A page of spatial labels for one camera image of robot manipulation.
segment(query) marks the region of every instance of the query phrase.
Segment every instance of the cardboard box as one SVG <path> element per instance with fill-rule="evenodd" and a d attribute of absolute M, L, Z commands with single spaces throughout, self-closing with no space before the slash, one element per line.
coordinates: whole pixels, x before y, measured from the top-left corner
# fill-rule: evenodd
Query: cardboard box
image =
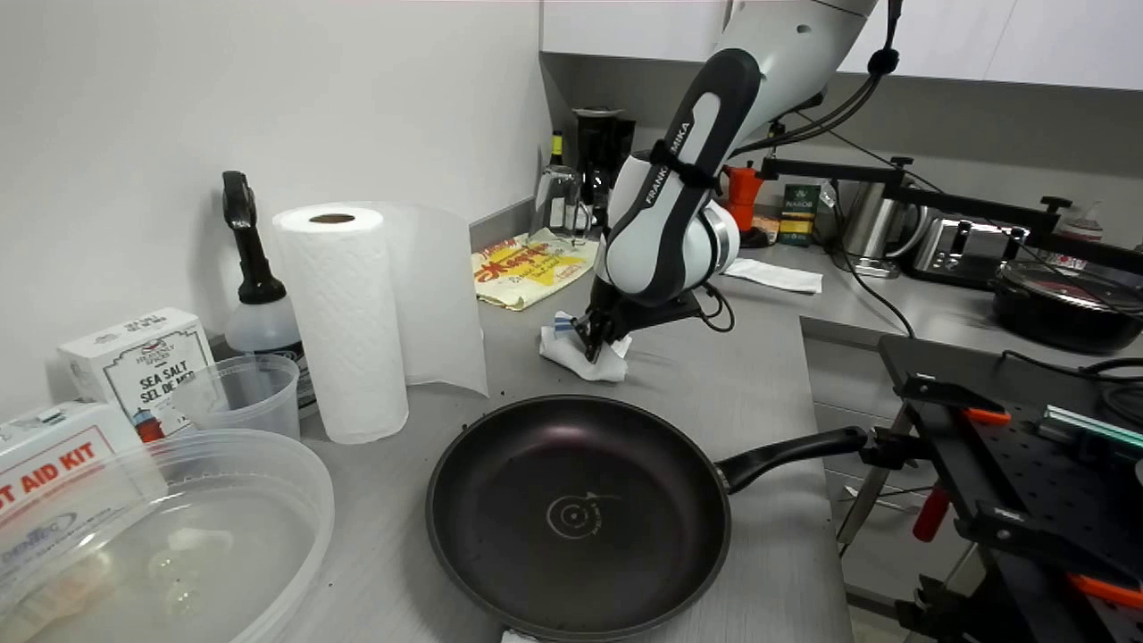
<path fill-rule="evenodd" d="M 59 360 L 78 391 L 78 400 L 115 403 L 130 424 L 168 417 L 171 391 L 209 367 L 209 342 L 188 310 L 154 310 L 136 320 L 70 338 Z"/>
<path fill-rule="evenodd" d="M 159 493 L 159 467 L 109 403 L 0 420 L 0 616 L 139 520 Z"/>

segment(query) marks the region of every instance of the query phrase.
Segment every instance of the plastic container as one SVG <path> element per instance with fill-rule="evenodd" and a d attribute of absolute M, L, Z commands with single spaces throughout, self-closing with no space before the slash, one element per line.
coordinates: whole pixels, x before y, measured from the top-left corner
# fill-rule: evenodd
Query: plastic container
<path fill-rule="evenodd" d="M 270 431 L 180 431 L 154 444 L 168 493 L 136 516 L 76 524 L 51 573 L 0 612 L 4 643 L 277 640 L 333 539 L 333 480 Z"/>
<path fill-rule="evenodd" d="M 173 391 L 171 406 L 193 430 L 265 430 L 298 437 L 296 378 L 298 367 L 289 356 L 229 356 Z"/>

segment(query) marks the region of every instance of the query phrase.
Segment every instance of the black frying pan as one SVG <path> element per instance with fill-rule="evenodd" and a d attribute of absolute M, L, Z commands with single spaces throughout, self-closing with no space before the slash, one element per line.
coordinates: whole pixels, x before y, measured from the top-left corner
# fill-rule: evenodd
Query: black frying pan
<path fill-rule="evenodd" d="M 663 417 L 538 398 L 459 431 L 427 481 L 446 574 L 517 632 L 626 635 L 684 612 L 728 549 L 728 493 L 759 473 L 863 448 L 840 430 L 710 466 Z"/>

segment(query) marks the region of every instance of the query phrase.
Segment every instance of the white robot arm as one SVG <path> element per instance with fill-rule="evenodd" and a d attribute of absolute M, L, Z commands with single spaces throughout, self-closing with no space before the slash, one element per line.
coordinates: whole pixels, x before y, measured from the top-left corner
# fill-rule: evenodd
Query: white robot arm
<path fill-rule="evenodd" d="M 716 167 L 742 137 L 767 133 L 776 118 L 822 98 L 872 8 L 873 0 L 742 0 L 663 141 L 617 170 L 594 299 L 578 320 L 588 360 L 632 330 L 701 316 L 694 288 L 738 254 L 736 220 L 710 200 Z"/>

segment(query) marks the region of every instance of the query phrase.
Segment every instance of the paper towel roll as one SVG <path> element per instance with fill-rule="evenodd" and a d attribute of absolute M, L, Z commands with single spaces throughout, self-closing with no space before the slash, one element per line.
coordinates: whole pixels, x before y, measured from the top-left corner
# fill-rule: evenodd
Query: paper towel roll
<path fill-rule="evenodd" d="M 405 420 L 405 387 L 384 217 L 367 208 L 304 208 L 276 217 L 284 293 L 307 349 L 327 439 L 370 444 Z"/>

